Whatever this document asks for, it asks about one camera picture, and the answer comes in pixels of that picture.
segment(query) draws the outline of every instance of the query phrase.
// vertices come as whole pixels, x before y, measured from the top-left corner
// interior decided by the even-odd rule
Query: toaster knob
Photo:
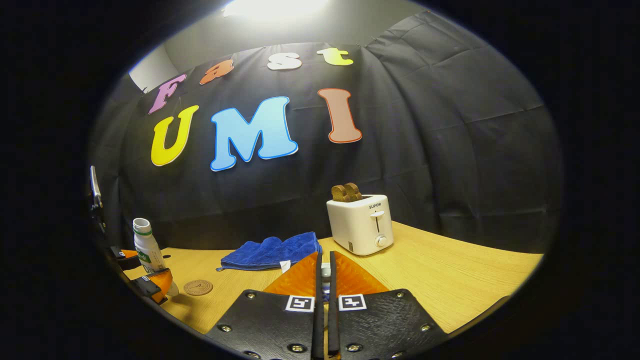
[[[379,247],[387,246],[387,237],[384,235],[380,235],[376,238],[376,245]]]

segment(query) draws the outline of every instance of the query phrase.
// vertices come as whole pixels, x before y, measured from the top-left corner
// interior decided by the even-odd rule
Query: round cork coaster
[[[189,295],[200,296],[209,293],[213,289],[213,284],[206,280],[189,281],[184,285],[184,292]]]

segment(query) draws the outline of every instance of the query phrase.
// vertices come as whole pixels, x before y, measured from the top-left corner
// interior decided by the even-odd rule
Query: black fabric curtain
[[[316,51],[337,47],[354,64],[334,66]],[[270,70],[269,56],[297,53],[298,69]],[[205,85],[213,65],[233,71]],[[331,236],[330,188],[354,182],[389,198],[392,219],[489,247],[543,252],[561,209],[559,144],[544,103],[495,49],[429,12],[396,24],[364,47],[327,43],[267,46],[214,59],[186,73],[166,105],[159,90],[106,106],[90,162],[103,193],[107,239],[132,248],[131,222],[151,221],[161,247],[235,249],[268,236]],[[322,88],[351,93],[362,139],[333,143]],[[286,96],[295,154],[253,156],[213,172],[215,113],[236,108],[249,121],[265,99]],[[198,105],[187,144],[173,162],[150,160],[154,127]],[[260,149],[259,138],[254,153]]]

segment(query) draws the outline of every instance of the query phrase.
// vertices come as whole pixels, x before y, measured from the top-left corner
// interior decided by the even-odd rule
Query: blue towel
[[[262,243],[248,241],[239,249],[220,260],[221,268],[238,270],[263,270],[279,268],[281,261],[291,260],[291,265],[322,248],[316,233],[304,233],[282,241],[274,236]]]

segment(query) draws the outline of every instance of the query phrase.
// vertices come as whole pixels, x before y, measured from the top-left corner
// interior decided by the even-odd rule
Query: yellow letter
[[[316,54],[324,55],[324,60],[331,65],[351,65],[353,60],[343,59],[341,55],[348,55],[345,50],[338,50],[337,47],[317,51]]]
[[[189,128],[191,127],[191,118],[193,113],[199,108],[198,105],[188,107],[178,114],[180,118],[180,127],[178,128],[178,137],[175,139],[175,144],[169,149],[164,148],[164,139],[166,138],[166,131],[169,128],[169,124],[173,122],[173,116],[168,117],[159,123],[154,128],[154,141],[151,144],[151,162],[161,167],[167,165],[178,156],[187,145],[187,138],[189,137]]]

